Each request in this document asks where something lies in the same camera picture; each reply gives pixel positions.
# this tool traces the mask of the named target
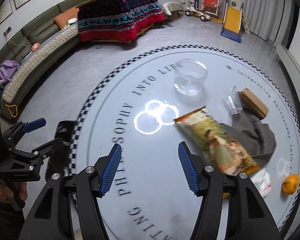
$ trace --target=transparent cup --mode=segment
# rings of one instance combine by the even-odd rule
[[[231,114],[238,114],[242,112],[242,103],[235,86],[225,91],[224,100]]]
[[[208,71],[204,64],[190,58],[176,62],[174,87],[187,96],[195,96],[202,92]]]

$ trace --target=green leather sofa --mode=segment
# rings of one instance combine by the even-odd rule
[[[6,43],[0,50],[0,66],[4,60],[16,60],[17,62],[20,62],[28,55],[33,44],[37,42],[42,44],[52,35],[60,31],[59,27],[53,21],[53,19],[57,15],[85,1],[87,0],[65,0],[43,12],[27,25],[25,25],[10,39],[15,44],[25,46],[16,46],[8,41],[8,43]],[[44,61],[42,61],[40,65],[37,66],[26,78],[25,82],[18,90],[15,98],[9,105],[16,105],[19,107],[25,95],[30,91],[30,89],[45,73],[45,71],[50,68],[63,54],[65,54],[79,42],[79,35],[76,35],[65,44],[63,44],[60,48],[55,50]],[[12,118],[11,114],[8,111],[8,108],[4,105],[5,102],[2,103],[2,116],[5,119],[13,121],[12,119],[15,118]],[[15,107],[10,107],[10,111],[13,115],[15,115]]]

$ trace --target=orange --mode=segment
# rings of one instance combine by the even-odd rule
[[[296,192],[299,186],[299,176],[297,174],[292,174],[284,180],[282,183],[282,191],[287,195],[292,195]]]

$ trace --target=black and white checkered border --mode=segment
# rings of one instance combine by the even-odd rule
[[[249,63],[248,61],[244,60],[243,58],[234,55],[228,51],[225,51],[223,49],[215,49],[213,47],[207,47],[207,46],[201,46],[201,45],[174,45],[174,46],[167,46],[167,47],[162,47],[159,49],[154,49],[151,50],[149,52],[146,52],[144,54],[140,54],[137,57],[134,57],[133,59],[128,60],[127,62],[123,63],[121,66],[117,67],[114,71],[112,71],[109,75],[107,75],[99,85],[97,85],[97,87],[93,90],[93,92],[91,93],[91,95],[89,96],[89,98],[87,99],[87,101],[85,102],[85,104],[83,105],[80,114],[78,115],[77,118],[77,124],[74,127],[74,132],[72,135],[72,139],[71,139],[71,145],[70,145],[70,154],[69,154],[69,175],[74,175],[76,174],[76,155],[77,155],[77,145],[78,145],[78,140],[79,140],[79,136],[81,133],[81,128],[83,126],[84,123],[84,119],[86,118],[88,111],[90,110],[90,107],[93,103],[93,101],[97,98],[98,94],[101,92],[101,90],[106,86],[106,84],[108,82],[111,81],[112,78],[114,78],[120,71],[122,71],[123,69],[125,69],[127,66],[129,66],[130,64],[132,64],[133,62],[144,58],[148,55],[154,54],[156,52],[160,52],[160,51],[164,51],[164,50],[168,50],[168,49],[181,49],[181,48],[196,48],[196,49],[210,49],[210,50],[214,50],[214,51],[218,51],[218,52],[222,52],[225,53],[227,55],[230,55],[232,57],[235,57],[241,61],[243,61],[244,63],[250,65],[251,67],[253,67],[254,69],[256,69],[257,71],[259,71],[262,75],[264,75],[271,83],[272,85],[274,85],[274,87],[280,92],[281,96],[283,97],[283,99],[286,101],[286,103],[289,106],[290,111],[292,112],[292,115],[295,119],[295,122],[297,124],[297,128],[298,128],[298,132],[299,132],[299,138],[300,138],[300,128],[299,128],[299,124],[297,121],[297,117],[294,114],[288,100],[286,99],[286,97],[284,96],[284,94],[281,92],[281,90],[276,86],[276,84],[274,84],[274,82],[265,74],[263,73],[260,69],[258,69],[256,66],[254,66],[253,64]],[[282,228],[282,226],[285,224],[286,220],[288,219],[295,203],[298,197],[300,191],[300,186],[298,188],[297,194],[295,196],[295,199],[293,201],[292,207],[289,211],[289,214],[287,215],[287,217],[285,218],[285,220],[283,221],[282,225],[279,227],[279,230]]]

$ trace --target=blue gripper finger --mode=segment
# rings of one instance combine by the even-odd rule
[[[46,125],[47,121],[44,118],[40,118],[38,120],[35,120],[33,122],[25,124],[22,131],[25,133],[32,132],[34,130],[37,130],[41,127],[44,127]]]

